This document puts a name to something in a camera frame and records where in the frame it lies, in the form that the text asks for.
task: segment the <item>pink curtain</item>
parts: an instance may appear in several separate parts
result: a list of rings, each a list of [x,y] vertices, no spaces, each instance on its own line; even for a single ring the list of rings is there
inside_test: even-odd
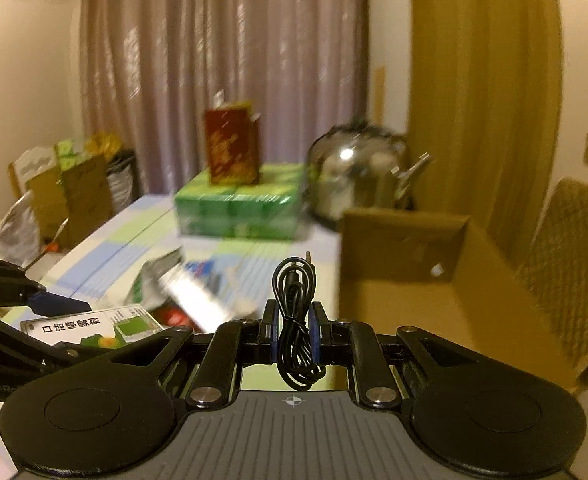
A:
[[[363,114],[366,0],[84,0],[86,132],[136,149],[142,184],[174,192],[206,164],[219,89],[261,114],[266,162],[303,161]]]

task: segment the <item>packaged item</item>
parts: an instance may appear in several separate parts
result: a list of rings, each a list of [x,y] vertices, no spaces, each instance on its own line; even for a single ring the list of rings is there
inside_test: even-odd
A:
[[[71,170],[90,158],[90,155],[85,152],[81,139],[65,139],[56,142],[56,156],[61,171]]]
[[[163,330],[140,305],[43,317],[20,322],[21,330],[49,345],[68,343],[116,349]]]
[[[97,132],[85,143],[85,150],[93,156],[102,155],[109,164],[122,150],[123,141],[114,132]]]
[[[176,196],[183,235],[290,240],[302,209],[302,164],[265,164],[257,186],[212,186],[208,170]]]
[[[235,267],[224,256],[184,262],[175,250],[144,263],[125,301],[140,303],[161,325],[213,332],[259,307],[238,291]]]
[[[253,113],[251,102],[222,104],[207,110],[205,140],[210,184],[257,184],[261,168],[259,135],[259,116]]]

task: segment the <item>chair backrest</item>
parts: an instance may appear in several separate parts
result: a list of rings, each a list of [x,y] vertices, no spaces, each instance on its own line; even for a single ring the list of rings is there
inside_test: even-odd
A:
[[[588,384],[588,185],[561,180],[519,270],[536,307]]]
[[[46,170],[54,168],[58,164],[58,158],[53,148],[37,146],[23,153],[10,164],[10,179],[16,198],[27,191],[27,181]]]

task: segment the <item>metal screw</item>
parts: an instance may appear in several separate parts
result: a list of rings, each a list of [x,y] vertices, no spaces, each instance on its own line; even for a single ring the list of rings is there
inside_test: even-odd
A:
[[[189,396],[192,400],[195,400],[200,404],[211,404],[220,399],[222,393],[218,388],[214,388],[213,386],[200,386],[200,388],[192,390]]]
[[[368,389],[365,392],[365,396],[372,402],[384,404],[386,402],[392,402],[396,398],[396,392],[387,386],[376,386]]]

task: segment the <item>black cable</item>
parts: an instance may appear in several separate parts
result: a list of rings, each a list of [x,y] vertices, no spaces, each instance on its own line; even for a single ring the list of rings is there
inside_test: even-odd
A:
[[[288,386],[306,392],[326,373],[324,366],[312,361],[312,344],[305,323],[316,290],[314,266],[297,256],[287,258],[274,270],[271,287],[283,318],[277,368]]]

